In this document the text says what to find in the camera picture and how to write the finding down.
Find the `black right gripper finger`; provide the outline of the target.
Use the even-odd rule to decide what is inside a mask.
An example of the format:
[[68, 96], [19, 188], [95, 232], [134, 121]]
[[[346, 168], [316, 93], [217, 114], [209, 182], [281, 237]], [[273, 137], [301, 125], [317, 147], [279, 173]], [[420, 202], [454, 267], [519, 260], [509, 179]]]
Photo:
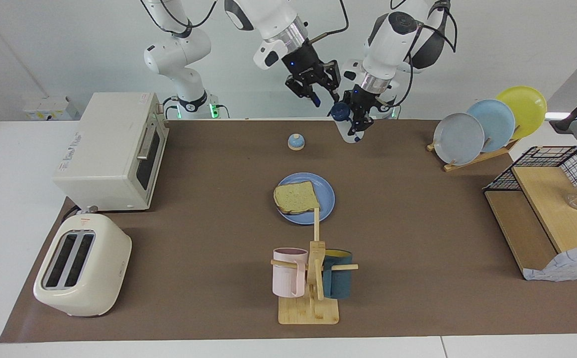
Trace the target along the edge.
[[331, 60], [328, 63], [322, 63], [321, 66], [323, 70], [322, 86], [328, 91], [333, 102], [338, 102], [339, 101], [338, 87], [341, 81], [338, 61]]
[[308, 98], [313, 102], [316, 108], [320, 107], [321, 100], [313, 91], [313, 86], [311, 84], [302, 84], [300, 81], [296, 80], [293, 75], [289, 75], [286, 79], [286, 86], [298, 97]]

